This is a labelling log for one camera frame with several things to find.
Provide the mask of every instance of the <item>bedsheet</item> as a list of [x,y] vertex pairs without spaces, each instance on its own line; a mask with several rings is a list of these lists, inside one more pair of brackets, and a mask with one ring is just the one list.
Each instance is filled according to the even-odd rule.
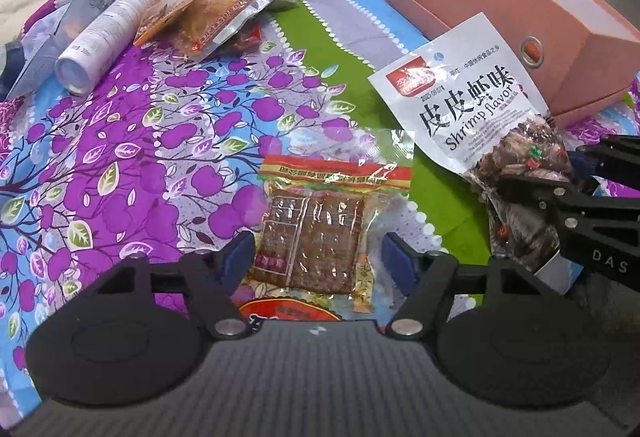
[[[130,46],[86,99],[54,78],[25,99],[0,153],[0,425],[40,402],[25,363],[30,334],[98,274],[133,252],[173,261],[258,229],[267,147],[309,154],[310,129],[339,144],[356,142],[358,125],[397,127],[367,77],[427,40],[383,0],[300,2],[261,18],[253,54],[191,64],[164,45]],[[55,9],[47,1],[25,28]],[[567,143],[638,133],[639,102],[636,82],[628,100],[568,128]],[[607,183],[601,192],[638,195]],[[420,152],[409,198],[386,222],[418,250],[488,257],[483,205]],[[244,285],[234,296],[269,293]],[[358,316],[339,298],[300,297]],[[156,301],[184,308],[174,295]],[[391,312],[377,289],[361,316],[385,324]]]

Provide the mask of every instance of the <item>silver screw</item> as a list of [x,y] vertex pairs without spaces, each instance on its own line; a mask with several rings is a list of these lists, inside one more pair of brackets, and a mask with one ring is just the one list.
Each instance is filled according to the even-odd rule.
[[246,324],[238,318],[226,318],[216,322],[214,328],[223,336],[238,336],[246,330]]
[[413,336],[422,330],[422,324],[411,318],[401,318],[391,324],[391,330],[402,336]]

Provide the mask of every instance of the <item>shrimp flavor snack bag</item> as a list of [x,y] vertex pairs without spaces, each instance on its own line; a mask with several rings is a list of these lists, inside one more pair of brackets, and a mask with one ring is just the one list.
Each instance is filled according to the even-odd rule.
[[506,173],[568,181],[569,157],[540,91],[483,13],[369,80],[430,159],[481,189],[494,255],[531,271],[554,256],[554,227],[494,186]]

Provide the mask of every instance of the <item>pink shoebox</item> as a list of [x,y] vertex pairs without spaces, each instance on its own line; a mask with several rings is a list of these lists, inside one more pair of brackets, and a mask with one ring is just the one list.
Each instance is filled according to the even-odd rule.
[[640,32],[603,0],[386,0],[429,39],[480,11],[559,126],[618,101],[640,69]]

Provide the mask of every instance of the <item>metal grommet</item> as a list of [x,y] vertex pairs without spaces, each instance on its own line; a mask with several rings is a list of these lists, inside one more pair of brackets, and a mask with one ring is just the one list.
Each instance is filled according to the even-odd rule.
[[391,330],[402,336],[414,336],[421,332],[422,324],[411,318],[401,318],[391,324]]
[[526,36],[520,44],[520,60],[525,67],[537,69],[545,61],[545,53],[542,42],[535,36]]
[[223,336],[238,336],[246,330],[246,323],[238,318],[226,318],[216,322],[214,328]]

